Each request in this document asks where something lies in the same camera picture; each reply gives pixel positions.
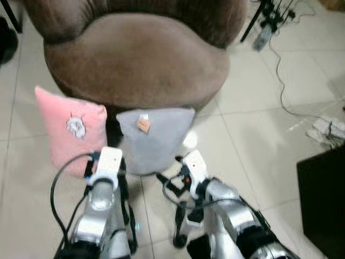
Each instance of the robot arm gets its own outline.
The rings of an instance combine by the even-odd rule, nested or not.
[[[121,158],[119,149],[102,149],[97,171],[88,182],[85,211],[59,259],[130,259],[118,181]]]
[[[183,166],[180,176],[183,182],[188,183],[191,196],[209,205],[205,207],[203,220],[209,235],[209,258],[230,258],[231,241],[245,259],[298,258],[279,242],[261,213],[252,209],[235,188],[218,179],[209,178],[199,151],[189,153],[181,162]],[[175,221],[178,226],[182,225],[178,220]]]

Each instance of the tripod leg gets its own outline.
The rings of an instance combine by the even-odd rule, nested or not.
[[[13,14],[13,11],[11,9],[11,6],[9,5],[9,2],[7,0],[1,0],[1,3],[4,6],[4,9],[5,9],[7,15],[9,16],[11,23],[15,27],[16,31],[18,33],[22,33],[23,29],[22,29],[21,25],[19,24],[19,22],[17,21],[16,16]]]
[[[246,37],[248,36],[249,32],[251,31],[254,23],[257,21],[259,15],[261,14],[261,12],[263,11],[266,3],[267,3],[268,0],[261,0],[261,3],[260,3],[260,6],[257,10],[257,12],[255,13],[253,19],[250,21],[250,24],[248,25],[246,31],[244,32],[242,38],[241,38],[241,42],[244,42],[244,40],[246,39]]]

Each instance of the black bag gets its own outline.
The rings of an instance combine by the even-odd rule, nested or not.
[[[18,39],[16,32],[10,29],[4,17],[0,17],[0,63],[6,63],[16,53]]]

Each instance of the floor tile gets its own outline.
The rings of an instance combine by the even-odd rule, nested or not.
[[[197,118],[192,130],[198,135],[197,149],[205,160],[210,176],[235,186],[249,203],[256,206],[251,186],[222,117]],[[164,174],[171,177],[178,171],[179,166],[176,163]],[[173,236],[175,207],[164,198],[162,185],[155,177],[143,178],[142,182],[152,242],[166,240]]]
[[[344,17],[337,15],[301,17],[296,33],[309,50],[344,50]]]
[[[187,249],[176,249],[172,240],[153,244],[155,259],[190,259]]]
[[[211,116],[211,115],[219,115],[220,110],[218,108],[218,104],[216,100],[213,98],[199,113],[198,117],[200,116]]]
[[[277,33],[274,34],[271,39],[272,47],[278,51],[293,51],[303,50],[305,45],[296,32],[298,25],[291,23],[282,26]]]
[[[306,0],[306,2],[315,10],[316,16],[329,16],[334,15],[335,13],[327,11],[326,8],[318,0]],[[300,5],[298,5],[298,8],[301,9],[299,13],[309,13],[310,7],[301,2]]]
[[[153,254],[152,254],[151,244],[148,246],[138,248],[136,253],[132,255],[131,258],[132,259],[154,259]]]
[[[283,110],[224,116],[261,209],[299,197],[296,162],[317,153]]]
[[[323,254],[303,234],[299,200],[262,211],[278,239],[303,259],[323,259]]]
[[[344,107],[345,101],[336,101],[330,103],[299,105],[297,107],[290,107],[290,110],[301,114],[310,114],[310,116],[299,117],[299,126],[308,130],[313,128],[313,124],[318,117],[327,116],[345,122],[345,112],[343,111]],[[323,153],[330,149],[329,146],[322,145],[314,140],[313,145],[318,150],[318,153]]]
[[[279,107],[277,83],[259,53],[230,54],[230,74],[216,100],[222,114]]]
[[[23,48],[13,107],[11,139],[44,135],[45,127],[35,97],[35,86],[61,93],[46,66],[43,39],[29,22],[25,23]]]
[[[51,258],[60,242],[61,230],[49,204],[50,186],[56,173],[50,165],[49,153],[47,137],[10,141],[0,222],[0,232],[7,233],[6,237],[0,235],[4,259],[19,255]],[[150,243],[147,217],[141,184],[135,181],[139,180],[129,180],[131,202],[137,223],[141,225],[139,243],[146,244]],[[84,180],[66,174],[59,179],[56,206],[63,222],[68,222],[84,188]]]
[[[145,200],[140,178],[128,177],[129,205],[133,208],[135,222],[140,228],[136,232],[139,247],[151,244]]]
[[[286,106],[334,101],[339,97],[337,90],[326,78],[308,52],[279,52],[281,62],[279,76],[285,83],[283,101]],[[271,51],[262,51],[261,56],[278,83],[276,68],[278,58]]]
[[[345,99],[345,51],[313,51],[312,56],[336,87],[340,98]]]

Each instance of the electrical cord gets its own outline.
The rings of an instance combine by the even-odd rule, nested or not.
[[[172,178],[168,179],[163,184],[163,189],[162,190],[163,190],[163,195],[165,196],[165,198],[167,198],[168,201],[170,201],[171,203],[175,204],[176,206],[178,206],[178,207],[180,207],[182,209],[185,209],[185,210],[199,210],[199,209],[204,209],[206,207],[212,206],[212,205],[217,204],[217,203],[222,202],[222,201],[233,201],[233,202],[245,205],[245,206],[247,205],[247,203],[244,202],[243,200],[238,200],[238,199],[235,199],[235,198],[223,198],[223,199],[213,200],[213,201],[206,202],[206,203],[204,203],[202,205],[193,206],[193,207],[185,205],[185,204],[180,204],[179,202],[175,201],[174,199],[172,199],[167,194],[167,186],[168,186],[168,184],[170,184],[172,180],[177,179],[180,176],[181,176],[180,174],[177,174],[177,175],[173,176]]]
[[[299,0],[299,1],[297,1],[297,2],[295,3],[295,6],[296,6],[298,3],[300,3],[300,2],[305,2],[305,1]],[[314,11],[314,13],[313,13],[313,14],[310,14],[310,15],[307,15],[307,14],[305,14],[305,15],[300,15],[299,17],[301,17],[301,16],[314,16],[314,15],[316,14],[315,10],[314,10],[310,5],[308,5],[308,6]],[[282,27],[282,25],[281,25],[280,27],[278,27],[276,35],[279,34],[280,28],[281,28],[281,27]],[[279,74],[279,65],[280,65],[280,62],[281,62],[281,55],[279,55],[279,54],[276,52],[276,50],[272,47],[272,43],[271,43],[272,36],[270,37],[270,40],[268,41],[268,46],[269,46],[270,50],[271,50],[271,51],[276,55],[276,57],[278,58],[277,65],[276,65],[276,67],[275,67],[275,73],[276,73],[276,75],[277,75],[277,79],[278,79],[279,83],[282,85],[282,89],[281,89],[281,91],[280,91],[280,105],[281,105],[282,109],[283,109],[285,112],[287,112],[288,114],[293,115],[293,116],[296,116],[296,117],[313,117],[313,118],[321,119],[321,120],[323,120],[323,121],[325,121],[325,122],[327,122],[327,123],[331,123],[331,121],[328,121],[328,120],[326,120],[325,118],[323,118],[323,117],[321,117],[321,116],[317,116],[317,115],[313,115],[313,114],[307,114],[307,113],[293,112],[293,111],[289,110],[289,109],[285,106],[284,101],[283,101],[283,95],[284,95],[285,90],[286,90],[286,85],[285,85],[284,81],[282,80],[282,78],[280,77],[280,74]],[[340,129],[339,127],[337,127],[337,126],[335,126],[335,125],[333,125],[333,127],[337,128],[340,132],[345,133],[345,131],[342,130],[342,129]]]
[[[82,202],[85,200],[86,197],[87,197],[87,194],[86,195],[84,194],[83,197],[80,199],[80,201],[77,203],[76,207],[74,208],[74,211],[72,213],[70,221],[69,221],[69,223],[67,225],[67,229],[66,229],[67,233],[70,231],[72,223],[73,223],[74,218],[75,218],[75,215],[76,215],[80,205],[82,204]],[[54,259],[57,258],[57,256],[58,256],[59,252],[61,251],[63,245],[64,245],[64,238],[61,239],[60,245],[59,245],[59,247],[58,247],[58,249],[57,249],[57,251],[55,253]]]
[[[63,232],[63,240],[64,240],[64,244],[65,246],[68,245],[68,232],[65,228],[65,225],[63,224],[63,222],[61,221],[57,211],[56,211],[56,208],[55,208],[55,199],[54,199],[54,193],[55,193],[55,187],[56,187],[56,184],[57,184],[57,181],[59,180],[61,174],[64,172],[64,170],[66,169],[67,166],[69,166],[72,162],[80,159],[80,158],[83,158],[85,156],[91,156],[92,157],[93,154],[91,153],[85,153],[85,154],[80,154],[80,155],[77,155],[76,157],[72,158],[71,160],[69,160],[67,163],[64,164],[64,166],[62,166],[62,168],[57,172],[53,182],[52,182],[52,186],[50,188],[50,206],[51,206],[51,209],[52,209],[52,213],[53,213],[53,216],[55,218],[55,220],[58,222],[62,232]]]
[[[301,21],[301,17],[303,17],[303,16],[315,16],[315,15],[316,15],[315,9],[314,9],[309,3],[307,3],[307,2],[304,1],[304,0],[299,0],[299,1],[297,1],[297,2],[294,4],[292,10],[295,10],[296,6],[297,6],[299,3],[305,3],[305,4],[313,11],[313,13],[303,13],[303,14],[299,15],[299,16],[297,17],[297,21],[292,21],[292,22],[295,23],[295,24],[299,24],[300,21]]]

